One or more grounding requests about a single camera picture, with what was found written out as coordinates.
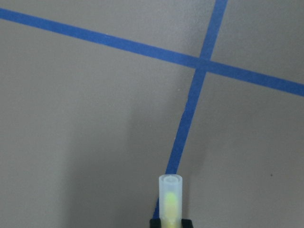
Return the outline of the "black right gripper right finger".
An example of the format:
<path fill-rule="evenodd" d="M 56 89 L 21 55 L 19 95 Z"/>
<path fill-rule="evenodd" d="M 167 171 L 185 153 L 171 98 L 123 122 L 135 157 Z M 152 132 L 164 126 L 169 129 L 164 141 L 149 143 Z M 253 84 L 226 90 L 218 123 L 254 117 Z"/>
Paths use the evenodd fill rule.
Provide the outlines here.
<path fill-rule="evenodd" d="M 181 227 L 182 228 L 193 228 L 192 220 L 190 220 L 190 219 L 182 219 L 181 220 Z"/>

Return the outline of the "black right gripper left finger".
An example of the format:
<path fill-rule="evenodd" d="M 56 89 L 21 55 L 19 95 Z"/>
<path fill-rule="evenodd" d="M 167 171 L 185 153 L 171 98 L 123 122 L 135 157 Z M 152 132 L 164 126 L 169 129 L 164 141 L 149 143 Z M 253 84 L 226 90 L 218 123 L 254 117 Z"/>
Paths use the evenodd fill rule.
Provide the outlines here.
<path fill-rule="evenodd" d="M 160 218 L 152 218 L 149 221 L 149 228 L 162 228 L 162 223 Z"/>

